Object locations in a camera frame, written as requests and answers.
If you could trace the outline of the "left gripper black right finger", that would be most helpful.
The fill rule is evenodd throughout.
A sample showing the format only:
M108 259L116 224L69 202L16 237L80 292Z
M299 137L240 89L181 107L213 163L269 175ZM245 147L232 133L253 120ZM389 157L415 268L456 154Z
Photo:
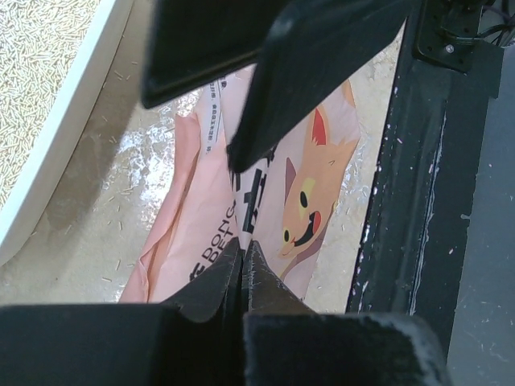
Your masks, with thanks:
M254 241L245 256L247 385L450 385L446 360L420 318L318 314L270 270Z

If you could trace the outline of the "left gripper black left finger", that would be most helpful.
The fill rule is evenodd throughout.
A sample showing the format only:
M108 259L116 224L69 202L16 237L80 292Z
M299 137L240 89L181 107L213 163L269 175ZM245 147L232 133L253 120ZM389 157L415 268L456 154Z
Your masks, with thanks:
M242 252L159 303L4 306L4 385L240 385Z

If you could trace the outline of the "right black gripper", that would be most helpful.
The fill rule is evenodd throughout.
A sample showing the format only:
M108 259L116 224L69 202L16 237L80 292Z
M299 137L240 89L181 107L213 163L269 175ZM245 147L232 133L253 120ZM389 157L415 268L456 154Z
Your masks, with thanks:
M414 7L412 1L390 0L286 4L155 2L143 60L142 105L151 109L171 101L258 56L227 148L229 169L243 172L390 44Z

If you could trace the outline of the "orange cat litter bag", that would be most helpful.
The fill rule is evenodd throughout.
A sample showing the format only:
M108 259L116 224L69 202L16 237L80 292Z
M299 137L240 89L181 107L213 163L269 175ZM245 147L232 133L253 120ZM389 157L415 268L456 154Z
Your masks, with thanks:
M243 173L228 169L253 68L204 86L196 107L175 119L169 192L121 295L160 302L210 268L230 241L257 242L266 263L304 298L360 140L349 82L336 88Z

